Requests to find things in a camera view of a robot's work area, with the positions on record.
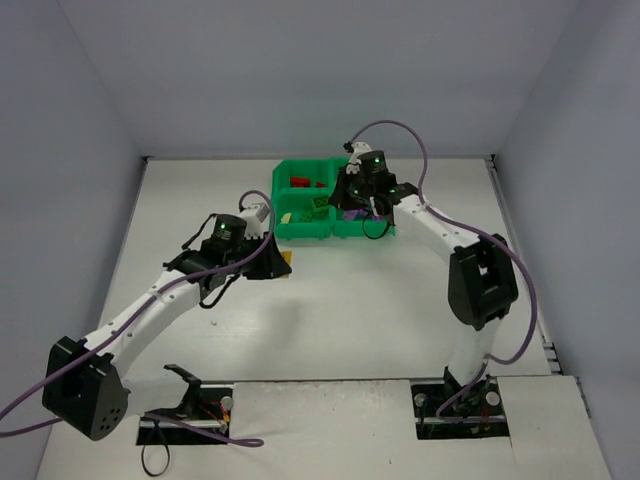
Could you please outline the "purple flower lego brick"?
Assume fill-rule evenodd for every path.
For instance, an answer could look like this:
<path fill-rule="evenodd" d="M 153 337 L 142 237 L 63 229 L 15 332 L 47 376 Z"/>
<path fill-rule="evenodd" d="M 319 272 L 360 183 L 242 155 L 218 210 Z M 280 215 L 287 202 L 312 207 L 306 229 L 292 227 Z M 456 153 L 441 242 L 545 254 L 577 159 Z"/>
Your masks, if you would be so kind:
<path fill-rule="evenodd" d="M 357 219 L 363 218 L 366 215 L 366 212 L 363 210 L 348 210 L 342 214 L 342 219 L 344 221 L 355 221 Z"/>

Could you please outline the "green square lego brick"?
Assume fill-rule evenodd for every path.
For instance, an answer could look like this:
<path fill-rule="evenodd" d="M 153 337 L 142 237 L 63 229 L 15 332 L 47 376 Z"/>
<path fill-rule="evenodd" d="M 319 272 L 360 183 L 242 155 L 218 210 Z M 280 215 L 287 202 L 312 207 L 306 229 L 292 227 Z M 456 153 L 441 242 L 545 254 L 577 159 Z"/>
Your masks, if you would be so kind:
<path fill-rule="evenodd" d="M 327 196 L 318 196 L 312 199 L 312 205 L 315 210 L 326 209 L 329 206 Z"/>

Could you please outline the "red arch lego brick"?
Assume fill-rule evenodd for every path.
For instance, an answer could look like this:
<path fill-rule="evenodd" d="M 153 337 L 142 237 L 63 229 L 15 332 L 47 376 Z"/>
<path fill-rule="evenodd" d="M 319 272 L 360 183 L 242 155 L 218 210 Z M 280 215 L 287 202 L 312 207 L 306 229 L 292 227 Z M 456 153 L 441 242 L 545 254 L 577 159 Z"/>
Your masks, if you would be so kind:
<path fill-rule="evenodd" d="M 290 186 L 292 188 L 310 188 L 312 185 L 311 179 L 308 177 L 291 176 Z"/>

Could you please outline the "green lego plate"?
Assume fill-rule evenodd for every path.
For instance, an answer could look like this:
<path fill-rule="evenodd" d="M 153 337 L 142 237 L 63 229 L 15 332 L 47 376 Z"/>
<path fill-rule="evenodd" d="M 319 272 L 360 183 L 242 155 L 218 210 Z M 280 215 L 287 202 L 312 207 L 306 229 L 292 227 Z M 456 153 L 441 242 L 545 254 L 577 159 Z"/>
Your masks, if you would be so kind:
<path fill-rule="evenodd" d="M 303 223 L 311 222 L 314 219 L 313 211 L 304 211 L 299 215 L 299 221 Z"/>

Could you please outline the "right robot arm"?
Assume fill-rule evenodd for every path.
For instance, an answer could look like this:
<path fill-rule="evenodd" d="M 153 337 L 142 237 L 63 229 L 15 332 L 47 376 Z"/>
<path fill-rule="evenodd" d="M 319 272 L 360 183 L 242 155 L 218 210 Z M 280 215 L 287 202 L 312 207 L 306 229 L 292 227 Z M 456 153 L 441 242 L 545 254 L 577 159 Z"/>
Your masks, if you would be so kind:
<path fill-rule="evenodd" d="M 362 210 L 390 226 L 411 233 L 448 265 L 447 301 L 460 322 L 454 352 L 444 373 L 456 394 L 472 383 L 493 346 L 497 321 L 518 298 L 509 256 L 500 236 L 486 240 L 450 223 L 440 211 L 429 212 L 416 186 L 400 183 L 387 167 L 385 154 L 364 142 L 349 148 L 338 170 L 329 204 L 341 211 Z"/>

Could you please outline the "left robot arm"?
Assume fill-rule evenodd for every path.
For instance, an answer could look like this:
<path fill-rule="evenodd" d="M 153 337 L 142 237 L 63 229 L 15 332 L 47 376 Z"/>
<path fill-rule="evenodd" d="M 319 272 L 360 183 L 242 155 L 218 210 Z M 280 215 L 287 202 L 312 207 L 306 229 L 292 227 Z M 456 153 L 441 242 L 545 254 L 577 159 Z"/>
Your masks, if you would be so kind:
<path fill-rule="evenodd" d="M 265 224 L 255 216 L 222 214 L 197 249 L 184 249 L 163 266 L 153 285 L 116 318 L 80 340 L 52 347 L 43 406 L 93 441 L 129 416 L 185 418 L 201 402 L 201 381 L 176 365 L 159 377 L 136 380 L 135 360 L 175 320 L 222 293 L 231 277 L 273 280 L 292 269 Z"/>

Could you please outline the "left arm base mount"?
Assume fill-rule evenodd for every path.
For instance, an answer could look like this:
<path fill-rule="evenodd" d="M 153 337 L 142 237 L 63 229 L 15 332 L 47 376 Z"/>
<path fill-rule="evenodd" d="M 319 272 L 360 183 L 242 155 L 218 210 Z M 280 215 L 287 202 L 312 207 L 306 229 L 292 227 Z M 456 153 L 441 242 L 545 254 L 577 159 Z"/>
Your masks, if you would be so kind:
<path fill-rule="evenodd" d="M 203 382 L 186 369 L 167 364 L 164 372 L 170 380 L 180 378 L 179 387 L 185 386 L 180 402 L 166 408 L 156 408 L 152 413 L 180 420 L 195 428 L 229 437 L 231 409 L 233 408 L 232 384 Z M 165 421 L 141 417 L 136 438 L 138 446 L 195 446 L 223 445 L 224 441 L 209 438 Z"/>

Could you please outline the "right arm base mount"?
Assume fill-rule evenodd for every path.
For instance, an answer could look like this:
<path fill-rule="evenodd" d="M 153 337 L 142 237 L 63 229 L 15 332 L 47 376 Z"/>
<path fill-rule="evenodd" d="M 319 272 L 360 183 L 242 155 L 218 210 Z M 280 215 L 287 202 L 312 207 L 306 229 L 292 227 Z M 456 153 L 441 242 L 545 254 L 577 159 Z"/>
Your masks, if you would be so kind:
<path fill-rule="evenodd" d="M 449 380 L 412 383 L 411 400 L 418 440 L 471 440 L 509 437 L 497 379 L 486 376 L 440 414 L 456 390 Z"/>

